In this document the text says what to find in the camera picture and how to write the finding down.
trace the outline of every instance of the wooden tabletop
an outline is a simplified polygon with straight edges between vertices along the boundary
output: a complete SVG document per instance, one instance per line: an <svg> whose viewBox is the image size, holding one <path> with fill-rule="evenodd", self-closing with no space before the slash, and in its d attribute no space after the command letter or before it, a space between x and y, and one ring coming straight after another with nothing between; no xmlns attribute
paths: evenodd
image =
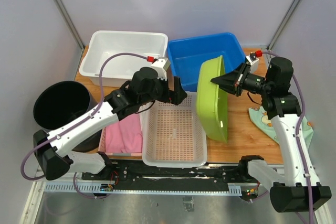
<svg viewBox="0 0 336 224"><path fill-rule="evenodd" d="M244 48L244 53L247 55L256 50L258 48ZM82 59L87 51L88 46L85 48ZM264 59L262 59L258 70L254 74L265 76L265 73L266 66ZM100 100L99 86L94 85L88 77L80 75L77 71L75 80L86 86L96 101ZM104 87L104 94L107 95L114 89ZM258 95L253 95L253 99L260 102ZM243 92L240 97L228 95L228 143L225 144L208 138L208 162L237 163L241 156L260 155L269 164L283 164L279 145L258 129L249 119L248 108L254 106L256 105L250 101L246 92Z"/></svg>

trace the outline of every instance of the black bin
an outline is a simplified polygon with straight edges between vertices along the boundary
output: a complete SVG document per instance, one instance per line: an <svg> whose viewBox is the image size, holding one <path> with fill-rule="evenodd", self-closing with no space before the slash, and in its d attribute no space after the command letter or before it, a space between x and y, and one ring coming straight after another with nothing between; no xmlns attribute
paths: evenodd
<svg viewBox="0 0 336 224"><path fill-rule="evenodd" d="M47 88L36 100L34 119L46 132L56 130L84 115L97 105L89 90L75 81L63 81ZM90 136L73 151L88 152L98 147L101 131Z"/></svg>

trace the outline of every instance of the blue bin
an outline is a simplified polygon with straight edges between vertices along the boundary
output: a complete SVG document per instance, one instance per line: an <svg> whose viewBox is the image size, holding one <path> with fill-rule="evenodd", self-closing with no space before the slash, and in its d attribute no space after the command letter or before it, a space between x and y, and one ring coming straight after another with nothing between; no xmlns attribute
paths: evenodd
<svg viewBox="0 0 336 224"><path fill-rule="evenodd" d="M198 75L204 61L223 55L225 72L229 73L245 60L244 52L231 33L206 35L168 42L168 57L174 76L181 78L185 91L197 91Z"/></svg>

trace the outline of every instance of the white bin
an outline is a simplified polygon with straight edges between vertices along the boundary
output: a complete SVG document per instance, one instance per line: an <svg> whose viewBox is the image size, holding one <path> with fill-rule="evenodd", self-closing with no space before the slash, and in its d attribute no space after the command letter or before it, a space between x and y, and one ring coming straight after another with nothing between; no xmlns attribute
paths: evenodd
<svg viewBox="0 0 336 224"><path fill-rule="evenodd" d="M188 97L178 106L156 102L143 114L145 164L190 168L206 163L206 135L196 114L196 92L188 92Z"/></svg>
<svg viewBox="0 0 336 224"><path fill-rule="evenodd" d="M90 40L89 50L84 57L79 72L99 85L99 71L103 63L112 55L132 52L154 58L164 57L167 49L166 34L141 33L135 31L97 31ZM131 80L133 74L150 62L134 56L119 56L105 66L102 81L104 86L120 87Z"/></svg>

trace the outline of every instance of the green cloth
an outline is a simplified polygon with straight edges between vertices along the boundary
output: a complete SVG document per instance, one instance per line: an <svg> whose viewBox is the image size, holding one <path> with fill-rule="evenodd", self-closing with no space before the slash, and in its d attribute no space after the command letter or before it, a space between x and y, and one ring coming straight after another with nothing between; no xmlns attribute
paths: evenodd
<svg viewBox="0 0 336 224"><path fill-rule="evenodd" d="M275 130L272 126L272 123L270 120L268 120L268 116L263 107L249 108L248 113L250 115L251 121L259 129L265 132L275 142L279 143L278 137L275 134ZM306 141L307 148L309 148L314 131L313 131L313 128L310 126L310 123L307 121L306 117L304 117L302 120L302 130L303 130L303 137Z"/></svg>

